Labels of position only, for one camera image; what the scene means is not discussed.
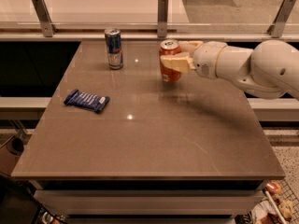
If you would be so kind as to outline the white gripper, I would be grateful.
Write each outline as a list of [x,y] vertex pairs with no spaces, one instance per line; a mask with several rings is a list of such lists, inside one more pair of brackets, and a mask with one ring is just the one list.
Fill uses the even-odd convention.
[[200,77],[216,79],[216,64],[221,51],[227,46],[226,43],[210,41],[179,41],[182,52],[188,52],[190,57],[167,57],[160,58],[164,67],[181,73],[195,72]]

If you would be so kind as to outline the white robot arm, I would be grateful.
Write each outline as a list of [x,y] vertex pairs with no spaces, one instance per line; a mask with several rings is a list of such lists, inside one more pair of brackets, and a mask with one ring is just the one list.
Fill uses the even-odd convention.
[[299,50],[286,42],[267,40],[255,49],[218,41],[178,44],[182,52],[160,57],[162,65],[169,69],[224,79],[259,98],[276,99],[288,93],[299,100]]

